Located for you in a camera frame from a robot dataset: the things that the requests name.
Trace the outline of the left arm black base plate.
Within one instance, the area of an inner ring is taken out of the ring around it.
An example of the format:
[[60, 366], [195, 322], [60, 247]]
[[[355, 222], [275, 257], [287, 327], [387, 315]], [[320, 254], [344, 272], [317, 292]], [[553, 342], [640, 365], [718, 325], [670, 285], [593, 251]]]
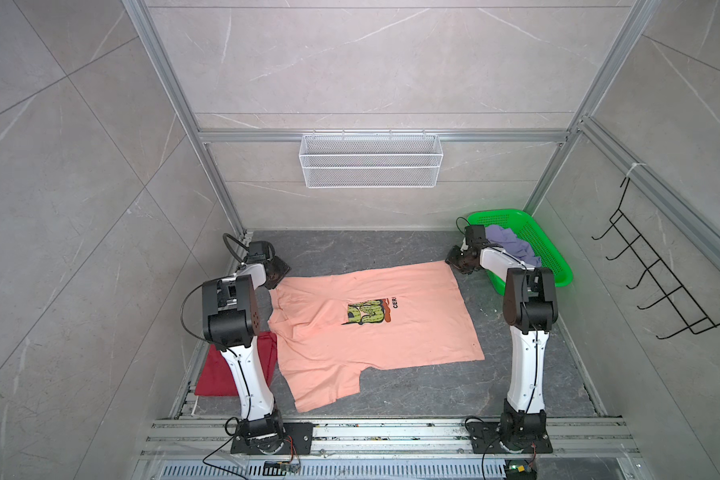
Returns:
[[308, 455], [311, 452], [315, 425], [310, 422], [286, 422], [284, 435], [278, 439], [251, 439], [246, 441], [242, 435], [233, 436], [231, 454], [247, 455]]

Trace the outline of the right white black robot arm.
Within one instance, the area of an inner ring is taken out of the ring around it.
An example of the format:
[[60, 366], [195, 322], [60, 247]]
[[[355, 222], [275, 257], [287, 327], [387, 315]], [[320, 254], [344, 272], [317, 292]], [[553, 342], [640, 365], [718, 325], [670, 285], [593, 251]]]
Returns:
[[502, 311], [512, 341], [510, 384], [497, 438], [475, 433], [475, 439], [488, 452], [550, 453], [543, 370], [550, 331], [558, 319], [552, 270], [530, 265], [498, 247], [468, 245], [452, 247], [446, 263], [462, 274], [482, 269], [505, 275]]

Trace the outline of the salmon pink t shirt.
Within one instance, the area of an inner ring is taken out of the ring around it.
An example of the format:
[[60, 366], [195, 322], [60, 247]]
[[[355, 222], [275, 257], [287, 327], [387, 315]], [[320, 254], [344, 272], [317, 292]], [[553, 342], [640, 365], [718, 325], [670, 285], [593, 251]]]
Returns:
[[300, 413], [360, 391], [369, 368], [482, 361], [474, 323], [443, 261], [284, 279], [269, 329]]

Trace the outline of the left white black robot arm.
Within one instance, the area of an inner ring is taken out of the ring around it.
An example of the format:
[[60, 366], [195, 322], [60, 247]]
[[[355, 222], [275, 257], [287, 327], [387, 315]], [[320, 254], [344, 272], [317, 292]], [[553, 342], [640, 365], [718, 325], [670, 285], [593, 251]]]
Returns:
[[237, 387], [241, 418], [235, 436], [265, 454], [278, 451], [286, 432], [258, 354], [260, 315], [255, 291], [274, 289], [290, 267], [275, 256], [248, 262], [235, 274], [201, 285], [202, 337], [224, 358]]

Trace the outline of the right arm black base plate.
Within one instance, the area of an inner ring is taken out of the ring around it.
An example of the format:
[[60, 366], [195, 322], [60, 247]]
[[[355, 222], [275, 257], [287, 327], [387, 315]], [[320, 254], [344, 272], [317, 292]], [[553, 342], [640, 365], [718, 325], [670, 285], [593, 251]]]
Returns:
[[534, 429], [503, 426], [469, 417], [463, 424], [474, 453], [479, 454], [551, 454], [549, 435]]

